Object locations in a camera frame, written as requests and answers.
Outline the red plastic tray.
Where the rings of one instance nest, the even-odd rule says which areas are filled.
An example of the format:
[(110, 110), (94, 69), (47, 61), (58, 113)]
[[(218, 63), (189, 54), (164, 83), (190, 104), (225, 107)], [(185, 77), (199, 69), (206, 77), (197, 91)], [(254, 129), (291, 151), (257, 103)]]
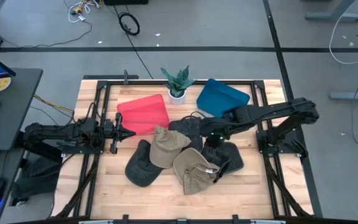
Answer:
[(162, 95), (120, 103), (117, 112), (122, 115), (122, 126), (137, 135), (153, 132), (156, 126), (167, 128), (170, 122)]

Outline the black side desk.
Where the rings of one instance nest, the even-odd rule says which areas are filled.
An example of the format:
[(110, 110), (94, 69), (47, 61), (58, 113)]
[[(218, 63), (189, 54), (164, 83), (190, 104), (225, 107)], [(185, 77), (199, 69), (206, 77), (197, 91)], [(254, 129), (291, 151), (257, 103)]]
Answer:
[(24, 155), (24, 149), (15, 147), (15, 143), (43, 74), (39, 68), (14, 68), (13, 71), (16, 76), (11, 84), (0, 91), (0, 177), (6, 181), (0, 217)]

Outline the grey desk leg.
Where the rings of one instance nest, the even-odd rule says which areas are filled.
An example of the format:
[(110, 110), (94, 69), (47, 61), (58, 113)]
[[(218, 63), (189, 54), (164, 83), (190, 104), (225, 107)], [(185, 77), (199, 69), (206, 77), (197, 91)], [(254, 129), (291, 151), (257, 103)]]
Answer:
[(350, 13), (348, 10), (356, 0), (341, 0), (332, 12), (308, 12), (305, 19), (324, 22), (358, 22), (358, 13)]

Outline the black aluminium table frame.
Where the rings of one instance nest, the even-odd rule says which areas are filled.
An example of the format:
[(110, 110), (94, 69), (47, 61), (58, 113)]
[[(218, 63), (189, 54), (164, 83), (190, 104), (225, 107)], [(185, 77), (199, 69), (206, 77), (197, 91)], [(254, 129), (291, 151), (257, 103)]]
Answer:
[[(196, 99), (207, 80), (199, 80), (187, 89), (184, 105), (169, 102), (165, 80), (124, 80), (84, 77), (75, 106), (75, 117), (86, 114), (91, 102), (96, 103), (102, 116), (114, 119), (117, 105), (152, 95), (162, 95), (171, 121), (196, 111)], [(272, 105), (285, 101), (280, 80), (219, 80), (249, 94), (250, 104)], [(94, 223), (105, 224), (255, 224), (270, 221), (275, 215), (296, 213), (284, 202), (276, 185), (265, 171), (265, 158), (258, 151), (255, 132), (278, 126), (285, 118), (275, 119), (247, 132), (233, 135), (230, 142), (238, 148), (244, 168), (225, 175), (216, 185), (195, 194), (184, 195), (173, 169), (163, 170), (148, 187), (138, 187), (124, 175), (125, 166), (141, 139), (151, 141), (152, 133), (137, 135), (118, 142), (117, 154), (109, 152), (111, 140), (106, 140), (100, 156), (73, 156), (63, 165), (54, 195), (52, 215), (58, 215), (72, 198), (93, 161), (98, 161), (96, 177), (90, 181), (84, 194), (69, 217), (89, 216)], [(288, 191), (304, 211), (321, 216), (318, 199), (308, 184), (306, 161), (296, 154), (268, 157), (273, 169), (281, 168), (281, 177)]]

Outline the black baseball cap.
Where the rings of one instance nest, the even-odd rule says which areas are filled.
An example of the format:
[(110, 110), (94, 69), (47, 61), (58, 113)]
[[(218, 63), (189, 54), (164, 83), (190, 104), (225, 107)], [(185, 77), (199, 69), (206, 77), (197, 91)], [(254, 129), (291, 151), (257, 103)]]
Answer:
[(125, 168), (126, 177), (139, 187), (149, 186), (163, 171), (163, 168), (151, 163), (150, 147), (151, 144), (148, 141), (140, 140)]
[(214, 183), (223, 175), (239, 171), (244, 167), (244, 162), (239, 150), (232, 142), (223, 142), (216, 149), (204, 144), (201, 154), (209, 163), (219, 167)]
[(168, 125), (168, 129), (172, 131), (178, 131), (191, 140), (189, 145), (185, 146), (182, 151), (188, 148), (196, 149), (198, 152), (203, 150), (203, 138), (200, 134), (199, 118), (194, 116), (187, 116), (181, 120), (171, 121)]

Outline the black floor box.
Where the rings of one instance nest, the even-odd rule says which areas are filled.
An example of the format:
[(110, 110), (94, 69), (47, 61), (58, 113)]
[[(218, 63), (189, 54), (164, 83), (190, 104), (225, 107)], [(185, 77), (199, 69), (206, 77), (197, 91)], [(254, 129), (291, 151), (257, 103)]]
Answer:
[(149, 0), (103, 0), (105, 5), (116, 6), (116, 5), (131, 5), (131, 4), (148, 4)]

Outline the white plant pot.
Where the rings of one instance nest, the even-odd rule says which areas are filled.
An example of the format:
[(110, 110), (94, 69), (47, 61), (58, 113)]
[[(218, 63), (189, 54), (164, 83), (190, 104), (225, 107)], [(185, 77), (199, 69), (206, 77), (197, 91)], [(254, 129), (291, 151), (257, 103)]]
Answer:
[(178, 97), (175, 97), (171, 90), (168, 91), (169, 101), (173, 105), (182, 105), (186, 100), (186, 90), (182, 91)]

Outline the green succulent plant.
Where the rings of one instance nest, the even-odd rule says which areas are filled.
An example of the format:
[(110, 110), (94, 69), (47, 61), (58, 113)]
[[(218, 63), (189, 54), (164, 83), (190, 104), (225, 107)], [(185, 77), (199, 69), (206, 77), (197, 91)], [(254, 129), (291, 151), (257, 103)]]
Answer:
[(183, 70), (180, 70), (176, 76), (169, 74), (164, 68), (161, 68), (161, 72), (167, 78), (168, 83), (165, 86), (174, 98), (182, 97), (185, 94), (185, 90), (195, 82), (194, 79), (189, 78), (188, 65)]

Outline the blue plastic tray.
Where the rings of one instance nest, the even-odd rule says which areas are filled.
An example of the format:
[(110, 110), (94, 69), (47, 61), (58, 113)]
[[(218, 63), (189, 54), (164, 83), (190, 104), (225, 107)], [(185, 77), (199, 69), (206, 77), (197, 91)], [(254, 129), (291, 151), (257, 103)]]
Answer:
[(220, 118), (225, 111), (247, 105), (249, 100), (247, 93), (210, 78), (197, 98), (196, 105), (198, 109)]

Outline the black fabric cover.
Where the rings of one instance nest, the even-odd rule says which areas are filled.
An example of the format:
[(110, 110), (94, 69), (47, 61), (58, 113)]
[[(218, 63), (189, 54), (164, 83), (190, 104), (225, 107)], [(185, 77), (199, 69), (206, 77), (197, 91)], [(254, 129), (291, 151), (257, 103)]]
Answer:
[(60, 162), (44, 157), (28, 162), (22, 169), (21, 176), (12, 185), (11, 205), (22, 205), (31, 196), (53, 192), (60, 168)]

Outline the tan baseball cap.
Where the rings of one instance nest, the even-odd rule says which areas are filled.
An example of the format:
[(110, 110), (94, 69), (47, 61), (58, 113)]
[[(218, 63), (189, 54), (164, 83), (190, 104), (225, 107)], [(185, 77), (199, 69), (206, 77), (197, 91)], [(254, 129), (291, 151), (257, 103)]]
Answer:
[(173, 170), (185, 195), (206, 190), (218, 177), (220, 167), (208, 162), (196, 149), (188, 148), (173, 160)]
[(190, 143), (190, 138), (184, 134), (162, 126), (156, 126), (150, 147), (150, 161), (157, 167), (163, 169), (171, 168), (176, 156)]

